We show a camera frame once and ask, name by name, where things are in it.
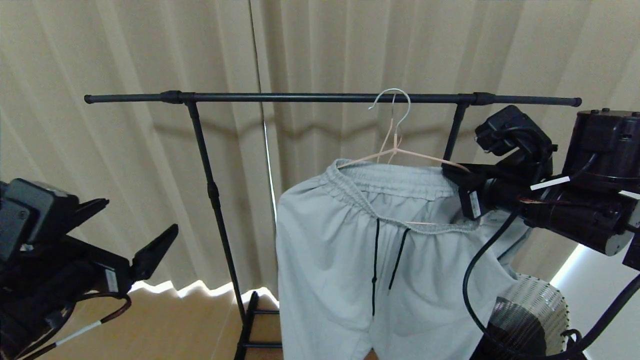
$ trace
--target pants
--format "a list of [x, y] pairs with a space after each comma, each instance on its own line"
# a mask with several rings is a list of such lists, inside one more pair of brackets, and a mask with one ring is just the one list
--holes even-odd
[[[346, 161], [278, 203], [285, 359], [362, 360], [371, 348], [381, 360], [468, 359], [482, 333], [463, 303], [463, 275], [508, 214], [463, 218], [441, 168], [337, 168]], [[515, 283], [508, 263], [529, 233], [516, 220], [474, 268], [469, 297], [485, 324]]]

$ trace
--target brown floor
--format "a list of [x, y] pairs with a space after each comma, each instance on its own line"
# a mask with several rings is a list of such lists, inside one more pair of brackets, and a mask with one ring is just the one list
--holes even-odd
[[[210, 297], [194, 290], [184, 298], [173, 290], [153, 294], [131, 293], [133, 306], [120, 318], [74, 338], [42, 356], [45, 360], [95, 359], [211, 359], [231, 360], [242, 329], [231, 293]], [[120, 306], [113, 299], [93, 299], [78, 304], [69, 323], [54, 340], [80, 329]], [[267, 297], [260, 308], [275, 306]], [[280, 322], [275, 315], [256, 316], [252, 340], [279, 341]], [[246, 360], [279, 360], [280, 349], [249, 349]], [[377, 357], [371, 353], [367, 360]]]

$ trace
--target drawstring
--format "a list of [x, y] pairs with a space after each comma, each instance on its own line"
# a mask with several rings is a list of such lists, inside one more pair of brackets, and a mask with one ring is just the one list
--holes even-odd
[[376, 315], [376, 281], [378, 281], [378, 237], [380, 236], [380, 219], [376, 219], [376, 248], [373, 255], [373, 278], [371, 283], [373, 284], [373, 292], [371, 293], [371, 316]]
[[389, 282], [389, 290], [391, 290], [391, 286], [393, 285], [394, 279], [396, 278], [396, 270], [398, 270], [398, 264], [400, 263], [400, 255], [402, 255], [402, 249], [404, 247], [404, 241], [406, 240], [406, 234], [408, 232], [409, 232], [409, 229], [405, 230], [404, 234], [402, 234], [402, 242], [400, 243], [400, 250], [398, 250], [398, 257], [396, 258], [396, 265], [394, 266], [394, 272], [393, 272], [393, 274], [391, 274], [391, 281]]

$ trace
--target black metal clothing rack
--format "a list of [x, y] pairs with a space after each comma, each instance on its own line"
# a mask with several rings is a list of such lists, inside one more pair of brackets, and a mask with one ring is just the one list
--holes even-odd
[[[378, 94], [309, 94], [309, 93], [194, 93], [171, 90], [160, 94], [130, 94], [130, 95], [85, 95], [84, 101], [88, 104], [96, 102], [167, 102], [169, 104], [184, 104], [189, 110], [189, 116], [193, 123], [193, 130], [200, 151], [204, 174], [207, 178], [207, 193], [213, 208], [222, 246], [227, 259], [229, 275], [234, 288], [234, 295], [243, 322], [242, 333], [237, 344], [235, 360], [243, 360], [248, 348], [281, 348], [282, 343], [251, 341], [251, 330], [255, 315], [278, 315], [278, 310], [258, 309], [258, 293], [253, 292], [245, 309], [242, 302], [240, 287], [236, 274], [236, 267], [229, 247], [229, 239], [225, 228], [225, 221], [220, 206], [220, 192], [213, 179], [211, 164], [207, 153], [207, 146], [200, 124], [198, 102], [373, 102]], [[489, 104], [540, 104], [540, 105], [564, 105], [578, 107], [582, 104], [579, 97], [538, 97], [538, 96], [511, 96], [495, 95], [486, 92], [474, 92], [473, 94], [409, 94], [414, 104], [457, 104], [453, 116], [451, 132], [444, 152], [444, 159], [450, 160], [455, 146], [460, 124], [465, 117], [465, 111], [469, 106], [482, 106]], [[394, 94], [380, 96], [378, 102], [392, 102]], [[396, 97], [395, 102], [407, 102], [405, 97]]]

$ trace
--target curtain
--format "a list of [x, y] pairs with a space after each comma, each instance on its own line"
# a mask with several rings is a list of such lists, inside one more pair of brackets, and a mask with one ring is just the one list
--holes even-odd
[[[87, 105], [84, 94], [399, 87], [580, 96], [581, 109], [638, 110], [639, 10], [635, 0], [2, 2], [0, 176], [109, 198], [75, 235], [123, 256], [178, 223], [180, 236], [150, 282], [181, 288], [201, 279], [215, 288], [228, 270], [186, 108]], [[244, 290], [276, 290], [279, 196], [335, 158], [378, 151], [392, 107], [368, 106], [199, 104]], [[498, 161], [479, 150], [473, 129], [501, 108], [468, 109], [454, 161]], [[578, 109], [520, 108], [559, 144], [559, 171]], [[394, 106], [394, 114], [405, 110]], [[453, 112], [412, 106], [403, 147], [441, 156]], [[402, 155], [394, 163], [437, 165]], [[515, 266], [549, 280], [574, 247], [536, 231]]]

